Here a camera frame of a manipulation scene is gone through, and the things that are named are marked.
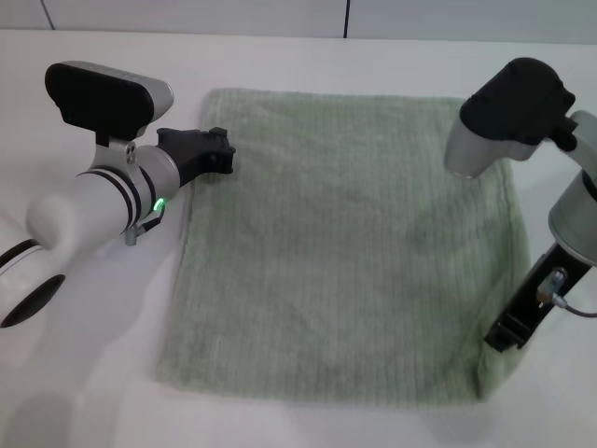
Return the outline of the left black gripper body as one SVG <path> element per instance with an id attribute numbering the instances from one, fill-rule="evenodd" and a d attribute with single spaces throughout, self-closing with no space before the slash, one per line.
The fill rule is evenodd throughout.
<path id="1" fill-rule="evenodd" d="M 199 175 L 216 173 L 217 138 L 214 134 L 160 128 L 158 147 L 174 162 L 181 185 L 186 185 Z"/>

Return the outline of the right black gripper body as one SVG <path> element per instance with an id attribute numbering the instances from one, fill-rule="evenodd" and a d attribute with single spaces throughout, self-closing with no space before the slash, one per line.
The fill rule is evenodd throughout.
<path id="1" fill-rule="evenodd" d="M 537 260 L 505 310 L 495 320 L 494 331 L 534 332 L 552 308 L 552 305 L 539 305 L 537 292 L 543 281 L 554 271 L 563 272 L 564 279 L 558 293 L 565 296 L 590 269 L 589 264 L 554 244 Z"/>

